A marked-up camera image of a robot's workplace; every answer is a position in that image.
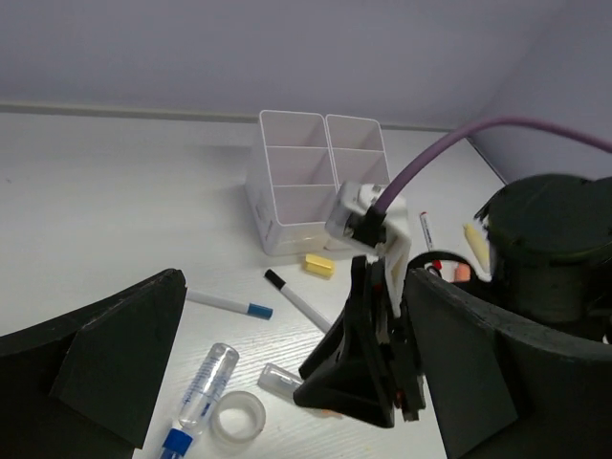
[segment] white table surface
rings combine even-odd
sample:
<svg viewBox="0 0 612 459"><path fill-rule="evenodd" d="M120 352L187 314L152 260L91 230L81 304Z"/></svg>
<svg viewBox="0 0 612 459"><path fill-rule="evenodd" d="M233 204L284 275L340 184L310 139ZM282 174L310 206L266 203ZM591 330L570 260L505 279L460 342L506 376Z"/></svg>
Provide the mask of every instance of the white table surface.
<svg viewBox="0 0 612 459"><path fill-rule="evenodd" d="M344 417L319 419L259 389L272 361L297 371L322 334L263 278L273 267L330 320L349 290L350 260L336 252L326 281L303 273L297 256L261 251L243 183L253 124L0 114L0 336L59 316L165 268L196 290L274 308L270 321L187 303L143 450L155 458L172 414L211 344L241 360L228 390L248 390L268 420L246 449L208 437L187 458L444 458L427 392L418 423L380 429ZM441 136L384 131L391 174ZM430 214L437 247L474 266L462 224L502 187L460 142L404 190L413 236L425 250L418 214Z"/></svg>

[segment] desk organizer compartment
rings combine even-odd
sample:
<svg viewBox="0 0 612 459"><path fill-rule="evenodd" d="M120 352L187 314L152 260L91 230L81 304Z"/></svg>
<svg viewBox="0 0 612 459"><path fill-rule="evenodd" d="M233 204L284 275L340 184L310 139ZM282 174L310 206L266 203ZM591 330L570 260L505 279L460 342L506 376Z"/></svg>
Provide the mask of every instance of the desk organizer compartment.
<svg viewBox="0 0 612 459"><path fill-rule="evenodd" d="M246 190L265 253L321 251L337 190L323 116L262 111Z"/></svg>
<svg viewBox="0 0 612 459"><path fill-rule="evenodd" d="M384 153L383 132L376 120L327 115L327 138L332 151L336 188L344 182L389 185L389 169ZM325 249L348 249L330 238Z"/></svg>

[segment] yellow eraser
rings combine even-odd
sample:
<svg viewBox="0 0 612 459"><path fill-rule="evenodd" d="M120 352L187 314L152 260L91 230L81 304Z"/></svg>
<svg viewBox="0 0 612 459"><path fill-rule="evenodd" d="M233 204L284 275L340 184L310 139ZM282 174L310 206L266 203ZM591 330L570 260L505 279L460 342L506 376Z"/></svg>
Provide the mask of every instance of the yellow eraser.
<svg viewBox="0 0 612 459"><path fill-rule="evenodd" d="M304 258L304 270L308 273L322 275L323 277L329 279L332 275L334 275L335 269L336 264L332 260L328 260L322 256L308 253Z"/></svg>
<svg viewBox="0 0 612 459"><path fill-rule="evenodd" d="M480 266L488 273L490 271L489 268L489 246L487 242L480 234L480 231L473 227L470 223L467 223L463 226L464 234L466 235L466 240L468 244L470 244L471 251L476 255L476 259Z"/></svg>

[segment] blue marker cap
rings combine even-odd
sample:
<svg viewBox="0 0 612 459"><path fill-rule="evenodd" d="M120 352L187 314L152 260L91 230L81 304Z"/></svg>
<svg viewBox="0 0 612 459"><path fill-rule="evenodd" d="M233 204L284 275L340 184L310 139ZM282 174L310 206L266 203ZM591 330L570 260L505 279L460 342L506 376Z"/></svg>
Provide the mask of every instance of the blue marker cap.
<svg viewBox="0 0 612 459"><path fill-rule="evenodd" d="M181 456L185 456L185 453L191 446L191 442L193 442L193 437L191 435L187 435L178 428L172 428L168 432L167 437L165 437L164 448L176 452Z"/></svg>
<svg viewBox="0 0 612 459"><path fill-rule="evenodd" d="M270 320L270 317L272 317L273 312L274 312L274 309L267 308L265 306L259 306L258 304L249 303L249 309L247 310L247 315Z"/></svg>

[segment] orange object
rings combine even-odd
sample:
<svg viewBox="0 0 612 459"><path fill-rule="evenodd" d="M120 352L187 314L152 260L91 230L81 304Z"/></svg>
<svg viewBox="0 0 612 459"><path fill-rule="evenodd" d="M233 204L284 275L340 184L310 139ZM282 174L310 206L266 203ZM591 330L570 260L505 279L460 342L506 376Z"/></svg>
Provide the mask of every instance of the orange object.
<svg viewBox="0 0 612 459"><path fill-rule="evenodd" d="M454 282L467 282L470 280L470 267L465 263L459 263L455 268Z"/></svg>

